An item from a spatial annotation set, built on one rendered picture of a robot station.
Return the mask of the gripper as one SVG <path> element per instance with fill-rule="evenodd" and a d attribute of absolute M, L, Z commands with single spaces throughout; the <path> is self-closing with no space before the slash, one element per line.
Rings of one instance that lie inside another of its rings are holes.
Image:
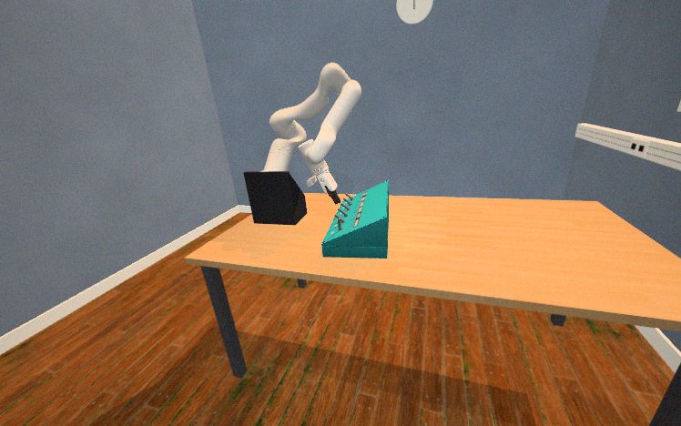
<path fill-rule="evenodd" d="M 320 186 L 322 187 L 324 193 L 326 195 L 329 194 L 329 197 L 332 198 L 334 204 L 337 205 L 337 204 L 341 203 L 341 200 L 340 200 L 340 198 L 339 198 L 339 196 L 336 192 L 337 184 L 336 184 L 334 178 L 332 177 L 332 175 L 330 174 L 330 172 L 328 171 L 328 169 L 325 172 L 323 172 L 320 175 L 315 176 L 315 177 L 317 177 L 317 179 L 320 183 Z"/>

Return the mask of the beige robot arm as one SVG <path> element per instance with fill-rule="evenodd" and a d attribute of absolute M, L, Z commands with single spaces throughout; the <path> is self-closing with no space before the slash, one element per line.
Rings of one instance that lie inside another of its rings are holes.
<path fill-rule="evenodd" d="M 295 120 L 312 119 L 322 112 L 328 105 L 331 89 L 339 97 L 321 124 L 315 141 L 306 141 L 305 130 Z M 306 184 L 312 186 L 317 181 L 315 176 L 327 170 L 324 158 L 360 97 L 361 86 L 351 80 L 339 65 L 330 63 L 323 67 L 318 88 L 310 97 L 300 105 L 281 109 L 270 117 L 270 127 L 286 140 L 278 138 L 273 141 L 263 171 L 288 171 L 292 152 L 298 147 L 313 175 Z"/>

